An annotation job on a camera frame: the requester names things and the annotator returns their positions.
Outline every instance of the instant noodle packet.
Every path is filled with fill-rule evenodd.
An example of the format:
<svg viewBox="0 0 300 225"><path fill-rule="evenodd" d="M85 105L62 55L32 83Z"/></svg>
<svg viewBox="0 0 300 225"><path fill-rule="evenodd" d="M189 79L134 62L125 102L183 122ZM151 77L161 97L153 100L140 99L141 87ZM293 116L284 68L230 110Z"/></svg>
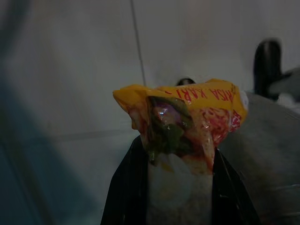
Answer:
<svg viewBox="0 0 300 225"><path fill-rule="evenodd" d="M157 89L131 85L113 96L149 155L147 224L209 224L215 147L245 120L245 92L212 79Z"/></svg>

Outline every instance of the yellow plastic wrapper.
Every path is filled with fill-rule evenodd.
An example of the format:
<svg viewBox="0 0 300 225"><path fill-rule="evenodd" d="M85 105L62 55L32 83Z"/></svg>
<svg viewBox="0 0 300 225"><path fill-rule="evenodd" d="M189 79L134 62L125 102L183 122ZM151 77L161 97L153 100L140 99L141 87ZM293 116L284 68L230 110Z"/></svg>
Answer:
<svg viewBox="0 0 300 225"><path fill-rule="evenodd" d="M212 79L157 89L131 85L113 96L149 155L147 224L210 224L215 147L245 120L246 94Z"/></svg>

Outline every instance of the plastic packaging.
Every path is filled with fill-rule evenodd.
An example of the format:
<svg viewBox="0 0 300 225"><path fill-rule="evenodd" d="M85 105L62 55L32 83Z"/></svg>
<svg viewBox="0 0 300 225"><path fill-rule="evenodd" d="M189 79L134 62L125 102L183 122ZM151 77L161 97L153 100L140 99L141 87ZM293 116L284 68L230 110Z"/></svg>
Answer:
<svg viewBox="0 0 300 225"><path fill-rule="evenodd" d="M113 92L149 155L147 223L209 224L215 147L240 127L245 93L230 82Z"/></svg>

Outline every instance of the gray surface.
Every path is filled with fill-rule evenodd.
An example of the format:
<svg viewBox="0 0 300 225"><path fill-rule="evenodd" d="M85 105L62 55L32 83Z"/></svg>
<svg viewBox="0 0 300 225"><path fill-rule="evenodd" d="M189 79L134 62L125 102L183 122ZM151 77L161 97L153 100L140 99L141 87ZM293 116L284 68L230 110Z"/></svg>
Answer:
<svg viewBox="0 0 300 225"><path fill-rule="evenodd" d="M300 115L248 94L249 114L219 146L264 224L300 222Z"/></svg>

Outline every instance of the food wrapper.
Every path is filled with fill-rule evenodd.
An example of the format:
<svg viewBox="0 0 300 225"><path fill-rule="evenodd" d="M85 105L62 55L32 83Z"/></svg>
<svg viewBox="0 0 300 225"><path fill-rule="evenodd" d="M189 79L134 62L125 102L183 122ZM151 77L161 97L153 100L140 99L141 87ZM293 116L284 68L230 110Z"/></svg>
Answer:
<svg viewBox="0 0 300 225"><path fill-rule="evenodd" d="M215 147L244 121L246 94L212 79L157 89L131 85L113 96L149 155L147 224L210 224Z"/></svg>

